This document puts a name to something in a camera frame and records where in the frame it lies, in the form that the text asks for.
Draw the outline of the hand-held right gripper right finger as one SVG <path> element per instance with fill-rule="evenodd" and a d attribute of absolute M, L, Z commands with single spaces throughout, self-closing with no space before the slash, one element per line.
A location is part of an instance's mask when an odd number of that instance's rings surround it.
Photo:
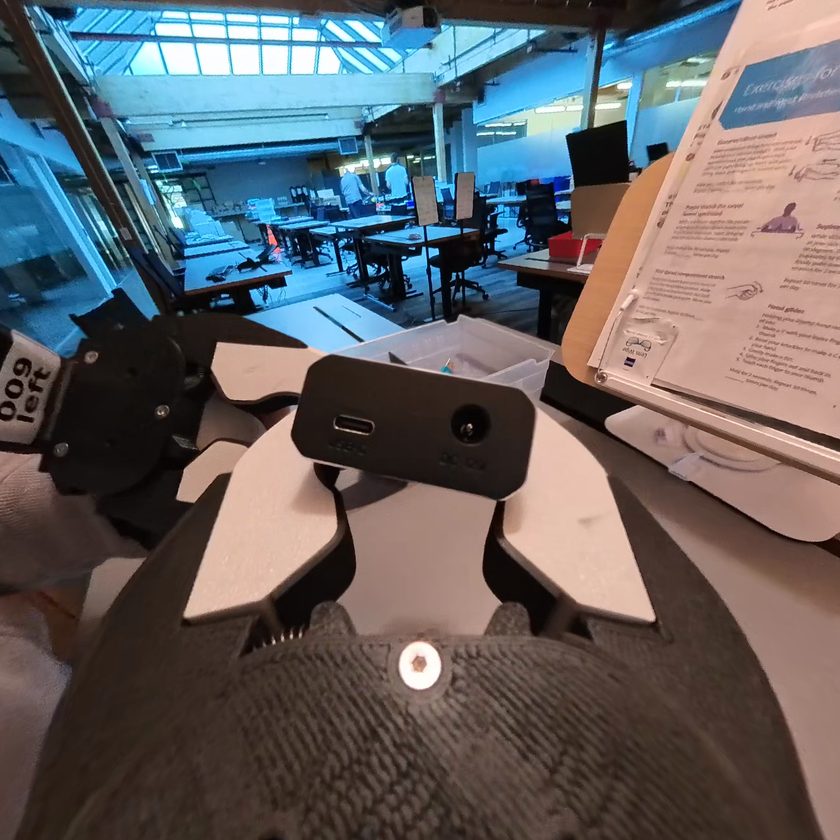
<path fill-rule="evenodd" d="M 591 616 L 657 621 L 605 469 L 541 407 L 527 478 L 497 504 L 482 572 L 499 602 L 525 607 L 536 634 Z"/>

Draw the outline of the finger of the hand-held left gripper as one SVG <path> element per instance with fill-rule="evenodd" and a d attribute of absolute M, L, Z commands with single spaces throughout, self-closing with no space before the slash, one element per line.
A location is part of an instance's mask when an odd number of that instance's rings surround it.
<path fill-rule="evenodd" d="M 230 403 L 263 403 L 299 396 L 310 367 L 326 355 L 308 346 L 219 342 L 211 373 L 217 391 Z"/>
<path fill-rule="evenodd" d="M 233 472 L 245 451 L 266 431 L 247 411 L 220 396 L 205 405 L 197 432 L 197 455 L 184 468 L 175 499 L 196 502 L 219 476 Z"/>

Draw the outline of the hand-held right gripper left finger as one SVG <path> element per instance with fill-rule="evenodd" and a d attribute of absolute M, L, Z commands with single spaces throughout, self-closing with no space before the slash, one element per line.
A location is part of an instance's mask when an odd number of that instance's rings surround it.
<path fill-rule="evenodd" d="M 183 613 L 199 626 L 257 616 L 274 632 L 309 624 L 357 571 L 340 468 L 301 455 L 295 409 L 241 456 L 227 483 Z"/>

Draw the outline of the black usb hub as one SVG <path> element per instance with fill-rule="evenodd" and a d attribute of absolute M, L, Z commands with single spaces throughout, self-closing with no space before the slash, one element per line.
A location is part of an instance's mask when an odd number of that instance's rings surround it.
<path fill-rule="evenodd" d="M 307 372 L 290 436 L 311 461 L 502 501 L 528 477 L 535 426 L 517 388 L 330 354 Z"/>

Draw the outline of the person's left forearm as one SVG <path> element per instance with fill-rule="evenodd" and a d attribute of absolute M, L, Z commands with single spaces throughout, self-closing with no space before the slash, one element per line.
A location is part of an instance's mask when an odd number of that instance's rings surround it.
<path fill-rule="evenodd" d="M 35 455 L 1 454 L 1 593 L 49 588 L 110 560 L 143 560 L 87 496 L 63 496 Z"/>

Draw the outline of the wooden top office desk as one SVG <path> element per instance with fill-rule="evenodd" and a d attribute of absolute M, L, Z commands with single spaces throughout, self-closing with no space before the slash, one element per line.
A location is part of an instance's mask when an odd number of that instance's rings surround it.
<path fill-rule="evenodd" d="M 426 322 L 438 319 L 436 312 L 436 292 L 432 279 L 431 251 L 438 256 L 452 251 L 466 243 L 479 240 L 480 232 L 471 227 L 412 226 L 389 233 L 364 236 L 361 244 L 370 256 L 383 256 L 387 266 L 386 302 L 401 302 L 416 297 L 417 292 L 409 292 L 403 270 L 403 257 L 418 251 L 426 258 L 427 286 L 430 303 L 430 317 Z"/>
<path fill-rule="evenodd" d="M 261 311 L 268 292 L 287 286 L 292 267 L 283 260 L 263 256 L 254 248 L 186 261 L 183 303 L 189 309 L 229 308 L 241 315 Z"/>
<path fill-rule="evenodd" d="M 538 292 L 537 336 L 556 342 L 557 330 L 552 326 L 554 303 L 560 301 L 566 311 L 572 312 L 588 275 L 574 270 L 572 264 L 552 259 L 547 249 L 500 261 L 497 268 L 512 272 L 518 287 Z"/>
<path fill-rule="evenodd" d="M 341 238 L 349 238 L 353 244 L 356 269 L 353 279 L 346 283 L 347 288 L 368 291 L 371 285 L 369 265 L 373 263 L 373 245 L 367 245 L 367 239 L 374 235 L 391 233 L 409 226 L 413 219 L 409 216 L 371 215 L 356 219 L 343 220 L 332 224 Z"/>

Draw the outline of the clear plastic bin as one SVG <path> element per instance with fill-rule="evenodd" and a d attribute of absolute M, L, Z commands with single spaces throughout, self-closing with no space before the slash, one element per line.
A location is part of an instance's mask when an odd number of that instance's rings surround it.
<path fill-rule="evenodd" d="M 338 354 L 507 385 L 540 399 L 556 347 L 537 337 L 483 318 L 460 316 L 359 343 Z"/>

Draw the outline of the white lens wipe packet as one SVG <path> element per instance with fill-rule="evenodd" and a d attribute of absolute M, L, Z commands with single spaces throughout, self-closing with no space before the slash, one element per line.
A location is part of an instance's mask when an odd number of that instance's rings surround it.
<path fill-rule="evenodd" d="M 653 384 L 678 334 L 677 325 L 667 318 L 627 319 L 616 340 L 613 356 L 616 372 L 632 382 Z"/>

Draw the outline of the black office chair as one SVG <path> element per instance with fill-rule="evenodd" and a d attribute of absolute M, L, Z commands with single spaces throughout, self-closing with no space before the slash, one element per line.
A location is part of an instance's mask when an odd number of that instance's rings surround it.
<path fill-rule="evenodd" d="M 478 282 L 466 278 L 468 269 L 483 265 L 486 260 L 485 240 L 489 211 L 486 198 L 478 192 L 474 193 L 473 209 L 473 216 L 459 225 L 475 229 L 476 233 L 447 240 L 437 248 L 437 253 L 429 260 L 429 265 L 436 268 L 440 275 L 439 289 L 433 290 L 432 294 L 443 294 L 444 289 L 448 289 L 452 306 L 460 301 L 462 312 L 469 311 L 466 303 L 467 291 L 477 291 L 484 301 L 489 298 L 488 292 Z"/>
<path fill-rule="evenodd" d="M 529 180 L 521 187 L 524 197 L 519 214 L 519 223 L 524 230 L 522 243 L 528 251 L 545 249 L 552 237 L 568 231 L 568 225 L 558 214 L 553 183 Z"/>

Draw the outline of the red plastic bin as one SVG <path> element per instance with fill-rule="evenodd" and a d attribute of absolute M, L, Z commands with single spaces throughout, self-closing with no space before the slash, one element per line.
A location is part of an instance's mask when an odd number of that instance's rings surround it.
<path fill-rule="evenodd" d="M 600 236 L 586 234 L 575 238 L 571 231 L 549 239 L 549 263 L 580 275 L 592 272 L 596 257 L 601 250 L 603 240 Z"/>

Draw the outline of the person's grey hoodie torso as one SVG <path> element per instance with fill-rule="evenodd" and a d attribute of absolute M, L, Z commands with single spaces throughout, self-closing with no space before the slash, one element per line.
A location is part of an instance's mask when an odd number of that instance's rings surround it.
<path fill-rule="evenodd" d="M 70 668 L 56 656 L 43 614 L 15 596 L 1 601 L 1 838 L 23 819 L 46 733 Z"/>

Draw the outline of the printed exercise sheet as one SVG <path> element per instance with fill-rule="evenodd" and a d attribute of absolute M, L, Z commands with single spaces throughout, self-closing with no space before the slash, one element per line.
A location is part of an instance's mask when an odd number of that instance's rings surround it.
<path fill-rule="evenodd" d="M 839 3 L 742 2 L 646 225 L 632 317 L 679 334 L 651 384 L 838 437 Z"/>

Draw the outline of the brown cardboard box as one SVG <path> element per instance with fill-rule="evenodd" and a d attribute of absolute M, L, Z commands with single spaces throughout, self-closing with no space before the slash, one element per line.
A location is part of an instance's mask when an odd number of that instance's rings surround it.
<path fill-rule="evenodd" d="M 624 182 L 575 187 L 570 195 L 573 238 L 603 238 L 630 186 Z"/>

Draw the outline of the black computer monitor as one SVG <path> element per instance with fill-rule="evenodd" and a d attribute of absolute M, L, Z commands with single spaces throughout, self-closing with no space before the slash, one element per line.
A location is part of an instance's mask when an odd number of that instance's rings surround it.
<path fill-rule="evenodd" d="M 566 145 L 574 189 L 629 182 L 625 120 L 568 133 Z"/>

